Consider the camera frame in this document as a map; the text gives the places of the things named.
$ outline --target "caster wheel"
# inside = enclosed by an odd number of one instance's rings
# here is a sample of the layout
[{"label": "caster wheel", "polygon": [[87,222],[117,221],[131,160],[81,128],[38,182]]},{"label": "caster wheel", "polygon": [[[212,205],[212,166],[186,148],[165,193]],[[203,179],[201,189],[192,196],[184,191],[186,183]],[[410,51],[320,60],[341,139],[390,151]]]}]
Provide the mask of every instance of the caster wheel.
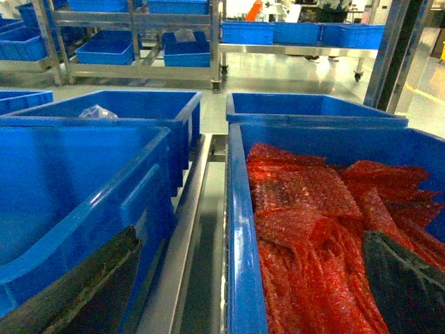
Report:
[{"label": "caster wheel", "polygon": [[226,77],[227,74],[229,73],[228,68],[229,66],[221,66],[221,74]]},{"label": "caster wheel", "polygon": [[359,82],[360,81],[360,79],[362,78],[362,73],[355,73],[355,76],[354,76],[354,78],[355,78],[355,81],[356,82]]},{"label": "caster wheel", "polygon": [[221,84],[219,82],[214,82],[212,85],[212,91],[214,94],[218,94],[221,91]]}]

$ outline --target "metal rail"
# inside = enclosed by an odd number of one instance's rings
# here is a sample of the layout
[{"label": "metal rail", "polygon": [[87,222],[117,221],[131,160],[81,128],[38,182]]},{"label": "metal rail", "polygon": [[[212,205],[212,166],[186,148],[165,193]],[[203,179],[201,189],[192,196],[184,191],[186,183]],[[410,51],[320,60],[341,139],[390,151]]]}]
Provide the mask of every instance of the metal rail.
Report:
[{"label": "metal rail", "polygon": [[375,58],[377,50],[344,49],[340,47],[301,47],[289,45],[238,45],[219,44],[219,51],[223,53],[241,54],[286,54],[289,56],[336,56],[353,58]]},{"label": "metal rail", "polygon": [[168,244],[159,279],[148,296],[137,334],[178,333],[195,245],[199,240],[199,206],[211,154],[211,134],[203,134],[179,201],[178,225]]}]

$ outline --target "metal frame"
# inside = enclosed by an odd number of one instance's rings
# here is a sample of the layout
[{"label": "metal frame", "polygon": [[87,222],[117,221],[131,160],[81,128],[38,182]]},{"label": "metal frame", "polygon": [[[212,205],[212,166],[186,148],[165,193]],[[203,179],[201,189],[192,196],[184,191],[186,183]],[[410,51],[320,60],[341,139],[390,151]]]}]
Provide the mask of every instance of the metal frame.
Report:
[{"label": "metal frame", "polygon": [[[227,0],[222,0],[222,20],[227,18]],[[219,44],[219,52],[221,53],[221,69],[222,75],[227,75],[227,53],[242,54],[286,54],[289,56],[332,56],[332,57],[353,57],[353,58],[375,58],[378,54],[377,50],[369,49],[344,49],[338,47],[301,47],[292,45],[235,45],[235,44]],[[357,80],[357,72],[362,71],[362,60],[359,61],[355,78]]]},{"label": "metal frame", "polygon": [[18,72],[18,73],[45,73],[54,69],[54,82],[57,86],[62,86],[65,82],[63,72],[60,67],[60,59],[56,51],[53,36],[49,32],[49,20],[47,12],[43,9],[43,0],[32,0],[39,29],[42,34],[44,45],[48,57],[40,61],[0,61],[0,72]]},{"label": "metal frame", "polygon": [[[42,0],[33,0],[43,9]],[[62,26],[83,26],[101,29],[131,31],[135,62],[132,65],[86,65],[80,64],[76,57],[68,58],[65,48],[62,48],[63,61],[67,69],[70,83],[76,77],[106,77],[129,79],[175,79],[175,80],[209,80],[213,90],[220,91],[220,64],[218,58],[219,13],[218,0],[211,0],[209,15],[171,15],[150,14],[147,4],[134,10],[134,0],[127,0],[128,13],[90,13],[74,12],[68,6],[54,10],[53,0],[49,0],[51,14],[58,35],[62,41],[60,28]],[[169,29],[171,31],[187,29],[207,29],[211,32],[211,66],[205,67],[152,67],[161,47],[156,45],[147,58],[140,57],[138,32],[141,29]]]}]

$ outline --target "person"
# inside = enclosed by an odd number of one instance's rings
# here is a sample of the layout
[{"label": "person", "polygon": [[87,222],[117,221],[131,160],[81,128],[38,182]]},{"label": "person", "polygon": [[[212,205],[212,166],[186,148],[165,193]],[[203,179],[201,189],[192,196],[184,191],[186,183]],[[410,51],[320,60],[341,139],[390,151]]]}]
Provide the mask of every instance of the person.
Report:
[{"label": "person", "polygon": [[[294,4],[302,5],[300,22],[343,23],[348,16],[351,0],[295,0]],[[316,61],[319,56],[305,56],[308,61]],[[338,57],[329,57],[337,61]]]}]

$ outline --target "blue bin on shelf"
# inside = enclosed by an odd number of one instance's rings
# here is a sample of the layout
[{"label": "blue bin on shelf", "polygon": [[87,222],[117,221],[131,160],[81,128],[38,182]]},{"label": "blue bin on shelf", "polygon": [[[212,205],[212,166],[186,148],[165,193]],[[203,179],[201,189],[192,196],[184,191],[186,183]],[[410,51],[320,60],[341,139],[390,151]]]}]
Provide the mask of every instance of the blue bin on shelf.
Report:
[{"label": "blue bin on shelf", "polygon": [[[70,8],[76,12],[128,12],[127,0],[68,0]],[[143,0],[134,0],[134,8],[143,5]]]},{"label": "blue bin on shelf", "polygon": [[291,125],[406,127],[408,119],[327,95],[229,93],[226,119]]},{"label": "blue bin on shelf", "polygon": [[384,30],[384,25],[325,23],[321,43],[326,47],[378,49]]},{"label": "blue bin on shelf", "polygon": [[168,43],[164,49],[164,62],[165,66],[210,67],[210,43]]},{"label": "blue bin on shelf", "polygon": [[[206,33],[203,31],[194,31],[193,35],[195,36],[196,42],[206,42],[207,37]],[[175,33],[164,33],[162,35],[162,48],[164,48],[167,44],[175,44],[178,43]]]},{"label": "blue bin on shelf", "polygon": [[272,45],[271,23],[263,22],[223,22],[222,42],[227,44]]},{"label": "blue bin on shelf", "polygon": [[0,90],[0,115],[53,102],[47,90]]},{"label": "blue bin on shelf", "polygon": [[317,23],[275,23],[273,42],[290,45],[316,45],[322,26]]},{"label": "blue bin on shelf", "polygon": [[76,55],[82,64],[131,65],[135,59],[131,32],[101,30]]},{"label": "blue bin on shelf", "polygon": [[47,50],[39,30],[18,28],[0,33],[0,59],[39,61],[46,56]]},{"label": "blue bin on shelf", "polygon": [[[103,90],[5,115],[0,118],[0,126],[168,127],[170,177],[175,196],[177,188],[183,185],[190,151],[200,137],[201,96],[202,93],[180,91]],[[84,109],[96,104],[119,118],[79,118]]]},{"label": "blue bin on shelf", "polygon": [[22,28],[23,21],[20,19],[2,19],[0,21],[0,33],[4,33],[9,30]]},{"label": "blue bin on shelf", "polygon": [[[268,332],[245,163],[252,146],[260,142],[296,154],[324,156],[331,164],[350,165],[364,159],[390,165],[423,166],[432,173],[432,177],[422,187],[433,191],[445,189],[445,141],[413,129],[317,128],[245,123],[230,125],[229,334]],[[437,200],[445,201],[445,195]],[[428,226],[427,231],[445,242],[445,212]]]},{"label": "blue bin on shelf", "polygon": [[0,317],[129,225],[143,243],[134,300],[176,224],[168,133],[160,127],[0,128]]},{"label": "blue bin on shelf", "polygon": [[151,14],[208,15],[209,0],[147,0]]}]

